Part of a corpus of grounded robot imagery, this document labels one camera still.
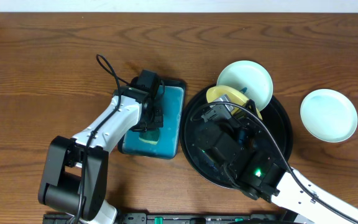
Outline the green yellow sponge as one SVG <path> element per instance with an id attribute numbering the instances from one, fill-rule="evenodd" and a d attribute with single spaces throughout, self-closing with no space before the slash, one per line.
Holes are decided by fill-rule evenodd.
<path id="1" fill-rule="evenodd" d="M 149 129 L 146 132 L 139 134 L 139 139 L 147 144 L 156 145 L 160 138 L 159 129 Z"/>

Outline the yellow plate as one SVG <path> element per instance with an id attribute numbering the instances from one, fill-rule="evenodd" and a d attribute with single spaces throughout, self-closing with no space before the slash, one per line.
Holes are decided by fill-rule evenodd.
<path id="1" fill-rule="evenodd" d="M 226 95 L 227 99 L 229 99 L 231 103 L 235 103 L 241 106 L 244 106 L 249 101 L 249 98 L 239 90 L 226 85 L 217 85 L 209 88 L 206 92 L 206 100 L 208 103 L 211 103 L 223 95 Z"/>

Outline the light blue plate bottom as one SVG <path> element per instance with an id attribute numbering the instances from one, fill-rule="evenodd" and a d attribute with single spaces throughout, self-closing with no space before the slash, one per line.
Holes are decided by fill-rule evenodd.
<path id="1" fill-rule="evenodd" d="M 331 89 L 307 94 L 301 102 L 300 117 L 310 134 L 332 143 L 349 139 L 358 125 L 358 114 L 350 99 Z"/>

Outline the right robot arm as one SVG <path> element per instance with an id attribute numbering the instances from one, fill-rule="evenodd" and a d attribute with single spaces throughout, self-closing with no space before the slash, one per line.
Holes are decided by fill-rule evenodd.
<path id="1" fill-rule="evenodd" d="M 217 103 L 201 114 L 197 148 L 245 196 L 264 199 L 313 223 L 358 223 L 358 208 L 318 187 L 285 159 L 255 111 Z"/>

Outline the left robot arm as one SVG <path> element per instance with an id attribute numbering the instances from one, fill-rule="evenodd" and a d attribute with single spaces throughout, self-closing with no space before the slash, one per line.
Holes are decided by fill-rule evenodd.
<path id="1" fill-rule="evenodd" d="M 128 130 L 162 122 L 155 103 L 158 87 L 125 86 L 109 106 L 72 138 L 57 136 L 49 145 L 38 192 L 41 204 L 69 214 L 69 223 L 114 223 L 117 209 L 105 195 L 108 159 Z"/>

